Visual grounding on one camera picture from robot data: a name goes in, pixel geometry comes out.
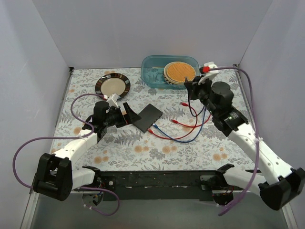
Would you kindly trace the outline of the black network switch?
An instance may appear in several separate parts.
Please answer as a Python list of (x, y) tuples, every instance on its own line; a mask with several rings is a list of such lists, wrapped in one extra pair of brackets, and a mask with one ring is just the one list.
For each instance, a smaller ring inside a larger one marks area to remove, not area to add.
[(148, 129), (163, 115), (163, 112), (152, 104), (148, 104), (138, 115), (141, 117), (141, 120), (136, 121), (133, 125), (143, 133), (146, 133)]

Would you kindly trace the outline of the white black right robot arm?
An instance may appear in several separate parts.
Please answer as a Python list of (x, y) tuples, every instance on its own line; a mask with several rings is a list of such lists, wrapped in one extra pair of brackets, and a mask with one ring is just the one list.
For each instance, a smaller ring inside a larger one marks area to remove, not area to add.
[(253, 172), (239, 170), (233, 165), (225, 165), (216, 171), (215, 182), (220, 189), (230, 186), (243, 189), (224, 212), (241, 201), (247, 191), (260, 196), (272, 210), (280, 210), (301, 194), (305, 185), (304, 169), (295, 169), (283, 161), (257, 135), (247, 118), (233, 106), (234, 93), (227, 83), (213, 83), (207, 79), (203, 83), (196, 80), (185, 82), (184, 86), (188, 98), (199, 100), (212, 115), (214, 126), (236, 143), (255, 164)]

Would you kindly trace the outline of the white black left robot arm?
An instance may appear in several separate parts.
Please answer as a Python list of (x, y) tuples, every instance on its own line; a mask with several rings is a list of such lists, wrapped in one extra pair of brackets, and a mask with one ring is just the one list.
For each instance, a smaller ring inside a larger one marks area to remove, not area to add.
[(127, 103), (123, 104), (125, 112), (108, 102), (97, 102), (93, 114), (86, 119), (80, 136), (70, 141), (54, 154), (43, 154), (33, 181), (33, 190), (51, 198), (64, 201), (74, 189), (82, 186), (96, 191), (101, 187), (100, 170), (83, 166), (75, 168), (75, 163), (92, 146), (106, 135), (107, 128), (117, 128), (133, 124), (141, 119)]

